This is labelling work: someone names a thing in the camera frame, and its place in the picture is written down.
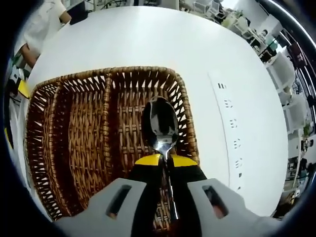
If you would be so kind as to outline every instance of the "spoon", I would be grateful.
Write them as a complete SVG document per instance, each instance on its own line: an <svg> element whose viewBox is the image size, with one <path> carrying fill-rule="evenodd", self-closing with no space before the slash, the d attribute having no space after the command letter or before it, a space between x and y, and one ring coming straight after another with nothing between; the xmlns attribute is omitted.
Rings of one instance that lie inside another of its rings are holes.
<svg viewBox="0 0 316 237"><path fill-rule="evenodd" d="M161 96L149 100L143 112L142 130L148 145L162 155L167 175L168 191L171 196L171 219L178 220L178 213L173 201L173 190L167 169L169 151L179 137L178 120L171 104Z"/></svg>

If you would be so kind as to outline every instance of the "white table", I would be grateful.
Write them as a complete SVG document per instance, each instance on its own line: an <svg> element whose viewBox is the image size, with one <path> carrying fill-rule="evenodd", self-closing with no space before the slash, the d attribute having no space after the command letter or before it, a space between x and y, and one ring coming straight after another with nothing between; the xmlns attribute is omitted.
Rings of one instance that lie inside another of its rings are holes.
<svg viewBox="0 0 316 237"><path fill-rule="evenodd" d="M238 192L247 208L270 215L282 193L287 168L282 107L253 49L220 25L159 7L94 12L60 30L39 57L28 85L32 89L61 75L135 65L164 66L182 76L204 173L234 190L241 185ZM218 83L225 84L225 93ZM232 112L225 111L223 97L234 103ZM238 133L227 129L230 117L233 123L238 118ZM235 177L236 157L243 159L240 180Z"/></svg>

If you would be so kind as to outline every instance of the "spoon bowl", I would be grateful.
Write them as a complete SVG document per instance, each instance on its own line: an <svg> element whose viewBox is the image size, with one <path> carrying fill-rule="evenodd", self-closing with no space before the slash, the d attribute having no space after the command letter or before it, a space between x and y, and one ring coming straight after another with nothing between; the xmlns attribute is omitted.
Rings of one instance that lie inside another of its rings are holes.
<svg viewBox="0 0 316 237"><path fill-rule="evenodd" d="M168 152L179 137L178 120L171 104L155 96L145 106L142 122L143 135L148 145L168 159Z"/></svg>

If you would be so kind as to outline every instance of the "person's arm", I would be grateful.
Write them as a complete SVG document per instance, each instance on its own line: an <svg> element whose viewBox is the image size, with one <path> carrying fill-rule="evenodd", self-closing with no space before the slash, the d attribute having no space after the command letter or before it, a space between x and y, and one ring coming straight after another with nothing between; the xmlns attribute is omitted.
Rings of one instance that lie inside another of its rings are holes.
<svg viewBox="0 0 316 237"><path fill-rule="evenodd" d="M68 14L68 12L66 11L65 6L61 3L60 0L54 0L55 3L55 11L59 17L59 19L61 20L62 23L66 24L71 20L71 16Z"/></svg>
<svg viewBox="0 0 316 237"><path fill-rule="evenodd" d="M34 56L34 54L30 51L27 43L24 44L21 49L20 49L20 52L24 58L24 60L26 61L26 63L31 67L33 68L36 61L37 61L37 58Z"/></svg>

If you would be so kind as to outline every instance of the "wicker basket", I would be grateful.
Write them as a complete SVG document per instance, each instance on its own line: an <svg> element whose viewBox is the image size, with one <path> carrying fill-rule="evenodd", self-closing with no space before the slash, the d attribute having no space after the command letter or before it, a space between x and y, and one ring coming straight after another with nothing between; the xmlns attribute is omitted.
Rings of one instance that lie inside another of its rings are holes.
<svg viewBox="0 0 316 237"><path fill-rule="evenodd" d="M143 140L141 116L156 95L176 111L180 137L175 152L199 162L188 96L173 70L108 68L59 77L35 88L27 118L28 161L37 192L54 220L85 209L92 195L126 177L136 160L154 153ZM37 124L43 126L34 129ZM164 186L160 193L157 233L170 229Z"/></svg>

